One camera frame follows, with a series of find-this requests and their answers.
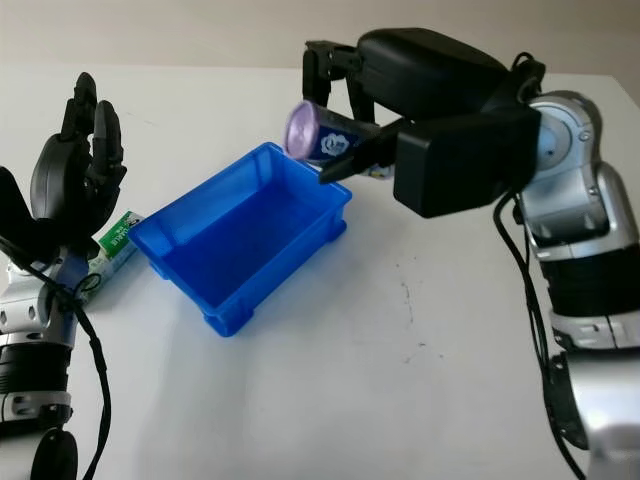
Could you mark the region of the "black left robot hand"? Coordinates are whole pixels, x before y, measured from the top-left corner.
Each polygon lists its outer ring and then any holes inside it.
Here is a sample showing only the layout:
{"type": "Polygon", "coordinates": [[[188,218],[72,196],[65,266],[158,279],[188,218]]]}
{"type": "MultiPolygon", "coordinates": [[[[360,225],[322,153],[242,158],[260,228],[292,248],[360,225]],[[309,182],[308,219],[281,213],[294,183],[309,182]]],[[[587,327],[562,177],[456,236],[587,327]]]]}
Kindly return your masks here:
{"type": "Polygon", "coordinates": [[[83,72],[61,131],[46,141],[31,178],[33,216],[52,229],[58,245],[96,249],[93,235],[113,213],[127,172],[123,157],[119,117],[109,101],[97,99],[93,77],[83,72]]]}

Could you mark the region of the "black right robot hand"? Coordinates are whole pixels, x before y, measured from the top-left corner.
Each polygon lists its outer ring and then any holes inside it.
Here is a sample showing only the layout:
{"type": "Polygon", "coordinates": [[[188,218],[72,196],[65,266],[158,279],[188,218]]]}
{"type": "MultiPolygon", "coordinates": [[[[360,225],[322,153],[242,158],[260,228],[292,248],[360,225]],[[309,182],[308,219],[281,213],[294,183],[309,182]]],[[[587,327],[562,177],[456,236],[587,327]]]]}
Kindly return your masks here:
{"type": "Polygon", "coordinates": [[[354,46],[309,40],[283,148],[321,168],[325,183],[388,179],[402,127],[480,111],[507,73],[491,55],[424,28],[372,30],[354,46]]]}

